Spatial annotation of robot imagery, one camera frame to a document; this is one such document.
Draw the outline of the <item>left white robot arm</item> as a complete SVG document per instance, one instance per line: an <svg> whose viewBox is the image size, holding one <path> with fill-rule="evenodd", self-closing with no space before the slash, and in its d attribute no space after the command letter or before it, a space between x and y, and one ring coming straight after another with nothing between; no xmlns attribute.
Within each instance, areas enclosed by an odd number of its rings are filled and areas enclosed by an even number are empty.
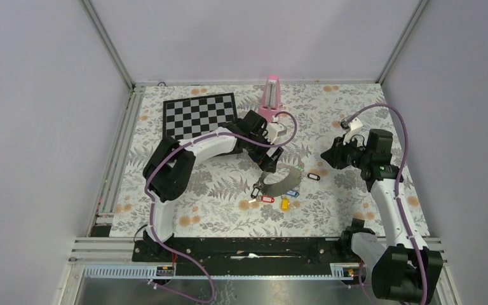
<svg viewBox="0 0 488 305"><path fill-rule="evenodd" d="M192 171L213 157L245 151L263 172L273 173L283 152L276 143L287 129L276 116L268 122L255 111L222 123L214 131L187 140L164 137L143 169L145 194L151 199L146 235L147 253L156 261L171 255L175 204L186 190Z"/></svg>

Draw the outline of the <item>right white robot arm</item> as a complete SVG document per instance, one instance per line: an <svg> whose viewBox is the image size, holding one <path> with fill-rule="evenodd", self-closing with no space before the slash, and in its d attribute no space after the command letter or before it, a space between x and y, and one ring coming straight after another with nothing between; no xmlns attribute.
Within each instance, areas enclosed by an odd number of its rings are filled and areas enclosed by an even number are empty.
<svg viewBox="0 0 488 305"><path fill-rule="evenodd" d="M391 164L393 135L371 129L367 142L358 144L348 134L336 137L321 157L331 167L360 169L383 222L386 245L357 220L342 233L340 256L367 267L367 278L378 299L429 304L444 265L440 252L431 250L418 233L402 192L399 167Z"/></svg>

